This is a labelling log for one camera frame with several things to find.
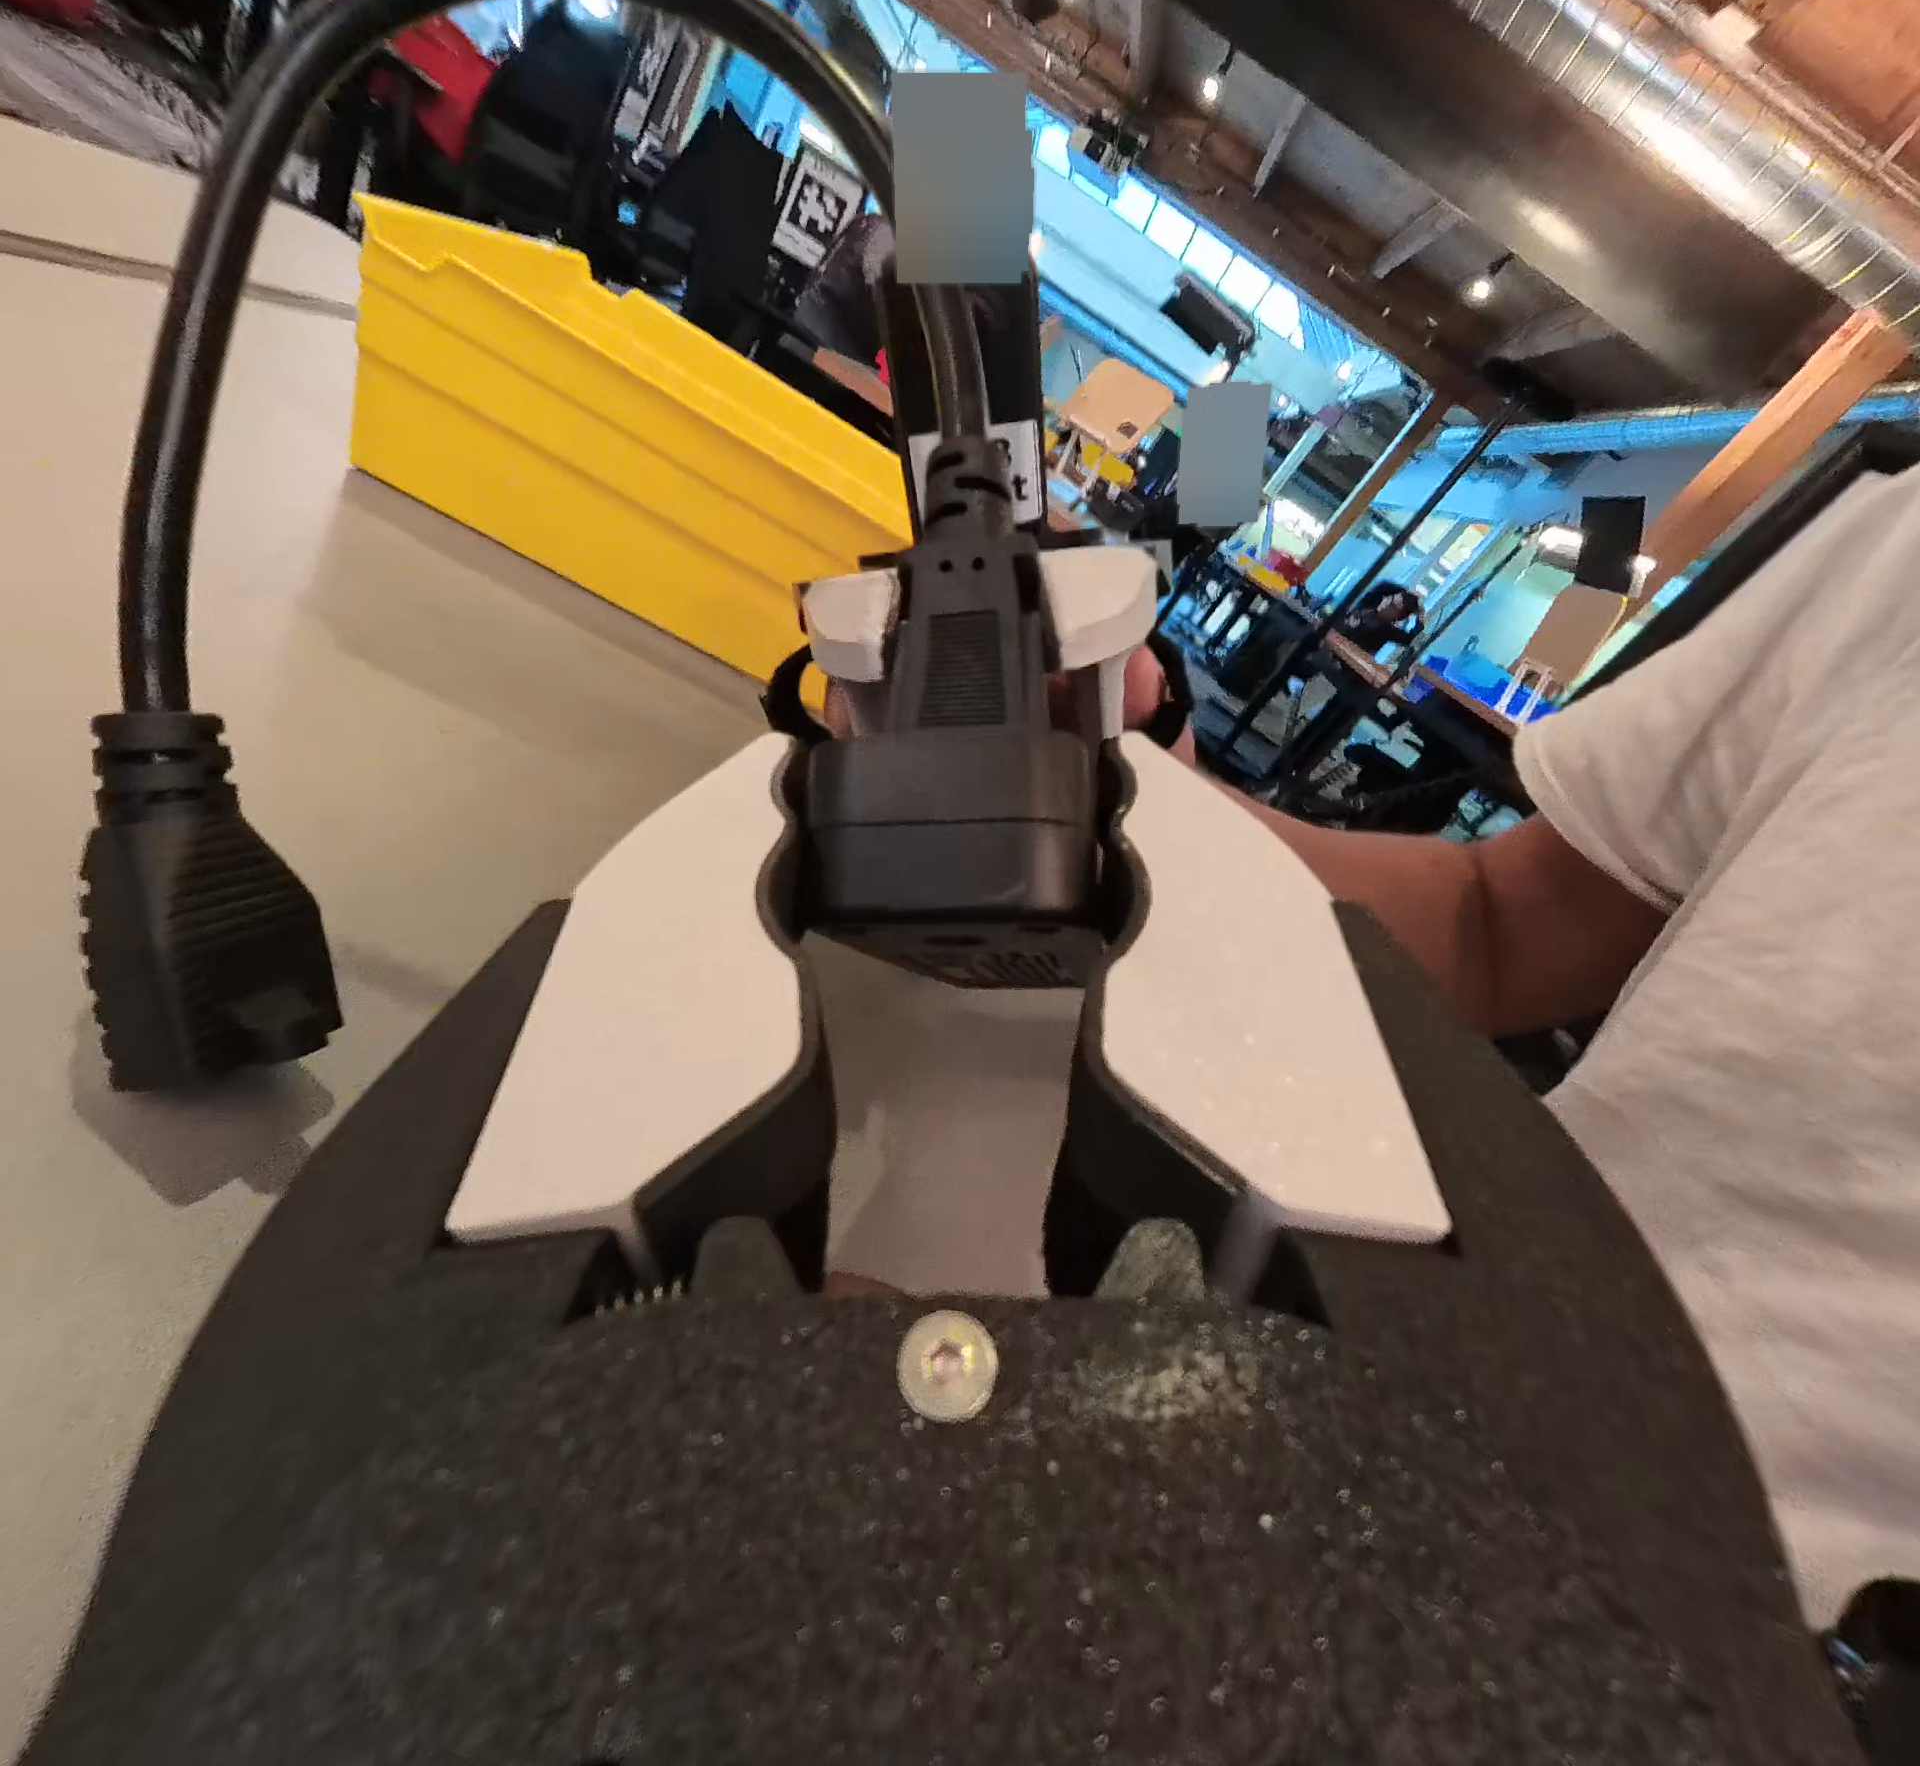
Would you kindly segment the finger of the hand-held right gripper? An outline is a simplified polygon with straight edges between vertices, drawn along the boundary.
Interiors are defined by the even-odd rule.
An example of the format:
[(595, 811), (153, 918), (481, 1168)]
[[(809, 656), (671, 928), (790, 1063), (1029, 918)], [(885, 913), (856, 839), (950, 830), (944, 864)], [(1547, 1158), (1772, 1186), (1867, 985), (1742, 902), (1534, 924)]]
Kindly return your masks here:
[(888, 681), (901, 618), (898, 570), (862, 570), (799, 588), (812, 663), (830, 681)]
[(1080, 738), (1117, 738), (1157, 713), (1155, 589), (1155, 563), (1140, 549), (1045, 554), (1045, 667)]

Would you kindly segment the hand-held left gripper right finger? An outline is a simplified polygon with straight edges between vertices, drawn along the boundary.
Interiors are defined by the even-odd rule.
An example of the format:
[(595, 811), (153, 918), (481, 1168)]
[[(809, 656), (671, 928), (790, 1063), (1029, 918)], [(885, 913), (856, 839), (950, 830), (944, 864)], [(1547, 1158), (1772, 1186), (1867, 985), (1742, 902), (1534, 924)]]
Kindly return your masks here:
[(1317, 1293), (1310, 1238), (1442, 1254), (1453, 1215), (1332, 896), (1246, 803), (1126, 732), (1117, 928), (1082, 998), (1045, 1283), (1090, 1293), (1148, 1220), (1218, 1293)]

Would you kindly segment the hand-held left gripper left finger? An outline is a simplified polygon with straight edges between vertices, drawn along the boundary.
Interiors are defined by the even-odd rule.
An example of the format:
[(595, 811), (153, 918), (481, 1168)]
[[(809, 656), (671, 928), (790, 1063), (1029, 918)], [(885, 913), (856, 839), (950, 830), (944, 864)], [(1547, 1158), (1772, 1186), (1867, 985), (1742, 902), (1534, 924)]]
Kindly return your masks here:
[(768, 1223), (822, 1282), (837, 1104), (788, 783), (757, 737), (584, 877), (446, 1216), (478, 1248), (604, 1232), (649, 1287)]

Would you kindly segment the person's right forearm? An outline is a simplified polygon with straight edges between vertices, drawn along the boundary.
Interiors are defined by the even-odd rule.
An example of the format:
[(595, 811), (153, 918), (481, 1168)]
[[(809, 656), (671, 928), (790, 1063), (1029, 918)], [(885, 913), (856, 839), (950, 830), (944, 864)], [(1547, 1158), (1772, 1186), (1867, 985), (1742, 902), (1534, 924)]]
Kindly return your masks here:
[(1647, 962), (1697, 925), (1691, 899), (1606, 866), (1582, 845), (1571, 781), (1497, 839), (1310, 823), (1260, 803), (1224, 777), (1212, 786), (1278, 835), (1340, 902), (1370, 911), (1433, 979), (1474, 1034), (1547, 1034), (1597, 1019)]

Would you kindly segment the black white marker board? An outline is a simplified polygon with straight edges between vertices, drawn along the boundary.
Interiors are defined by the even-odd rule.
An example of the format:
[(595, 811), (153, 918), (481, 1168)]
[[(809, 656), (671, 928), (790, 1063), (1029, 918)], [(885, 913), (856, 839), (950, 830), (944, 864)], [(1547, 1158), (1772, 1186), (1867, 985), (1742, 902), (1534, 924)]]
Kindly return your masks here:
[(868, 186), (826, 149), (803, 140), (781, 180), (773, 250), (816, 272), (848, 225), (868, 210)]

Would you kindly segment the black stand pole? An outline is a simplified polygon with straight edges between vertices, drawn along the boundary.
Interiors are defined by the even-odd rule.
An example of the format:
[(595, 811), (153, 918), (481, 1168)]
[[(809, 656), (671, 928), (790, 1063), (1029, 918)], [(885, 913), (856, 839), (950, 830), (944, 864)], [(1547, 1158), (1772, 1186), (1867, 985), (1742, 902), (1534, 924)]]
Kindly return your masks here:
[(1383, 575), (1391, 560), (1405, 547), (1413, 537), (1417, 526), (1431, 519), (1445, 499), (1451, 494), (1454, 484), (1482, 457), (1490, 445), (1517, 420), (1531, 416), (1545, 416), (1554, 420), (1565, 416), (1563, 402), (1556, 405), (1556, 394), (1552, 387), (1545, 387), (1534, 375), (1530, 375), (1521, 362), (1499, 356), (1490, 358), (1482, 376), (1496, 384), (1499, 394), (1499, 409), (1486, 422), (1481, 432), (1473, 438), (1473, 443), (1463, 449), (1454, 459), (1448, 475), (1434, 484), (1428, 492), (1428, 499), (1415, 507), (1405, 523), (1391, 533), (1391, 537), (1382, 546), (1375, 560), (1367, 570), (1353, 581), (1353, 585), (1328, 606), (1314, 624), (1291, 641), (1284, 654), (1275, 660), (1273, 667), (1261, 678), (1261, 681), (1252, 690), (1247, 702), (1233, 718), (1231, 726), (1218, 737), (1208, 752), (1208, 760), (1215, 772), (1233, 773), (1234, 760), (1233, 752), (1240, 738), (1246, 738), (1253, 726), (1260, 723), (1263, 711), (1280, 695), (1288, 678), (1293, 671), (1295, 663), (1308, 657), (1312, 651), (1320, 650), (1328, 635), (1342, 627), (1359, 601), (1374, 588), (1375, 581)]

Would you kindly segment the yellow plastic bin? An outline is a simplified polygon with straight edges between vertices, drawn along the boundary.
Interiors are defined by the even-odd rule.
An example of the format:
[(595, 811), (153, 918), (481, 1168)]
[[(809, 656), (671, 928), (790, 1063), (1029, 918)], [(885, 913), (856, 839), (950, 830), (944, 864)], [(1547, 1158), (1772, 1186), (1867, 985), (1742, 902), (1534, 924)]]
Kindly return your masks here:
[(356, 469), (758, 681), (910, 541), (895, 449), (582, 252), (358, 197)]

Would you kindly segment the black panel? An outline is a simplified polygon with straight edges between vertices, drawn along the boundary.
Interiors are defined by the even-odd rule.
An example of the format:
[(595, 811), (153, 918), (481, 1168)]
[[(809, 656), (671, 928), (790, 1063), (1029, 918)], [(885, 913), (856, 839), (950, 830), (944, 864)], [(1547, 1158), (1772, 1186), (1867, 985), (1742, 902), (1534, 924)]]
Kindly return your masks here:
[(1582, 496), (1575, 584), (1620, 599), (1632, 597), (1641, 574), (1644, 524), (1646, 499), (1640, 494)]

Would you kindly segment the silver ventilation duct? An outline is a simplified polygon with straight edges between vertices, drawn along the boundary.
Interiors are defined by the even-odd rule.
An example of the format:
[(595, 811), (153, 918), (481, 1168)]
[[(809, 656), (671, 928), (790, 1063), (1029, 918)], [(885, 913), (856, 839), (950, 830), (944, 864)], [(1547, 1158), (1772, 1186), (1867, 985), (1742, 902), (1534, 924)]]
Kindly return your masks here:
[(1917, 180), (1687, 0), (1445, 0), (1852, 313), (1918, 330)]

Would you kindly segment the wooden post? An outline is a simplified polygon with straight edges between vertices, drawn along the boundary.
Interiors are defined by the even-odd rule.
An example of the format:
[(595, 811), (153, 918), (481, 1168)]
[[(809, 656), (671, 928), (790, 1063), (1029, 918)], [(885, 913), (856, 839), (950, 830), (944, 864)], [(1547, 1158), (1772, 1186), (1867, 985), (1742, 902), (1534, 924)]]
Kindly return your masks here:
[(1669, 502), (1644, 540), (1649, 603), (1787, 478), (1845, 412), (1908, 361), (1908, 338), (1874, 310), (1850, 313), (1754, 417)]

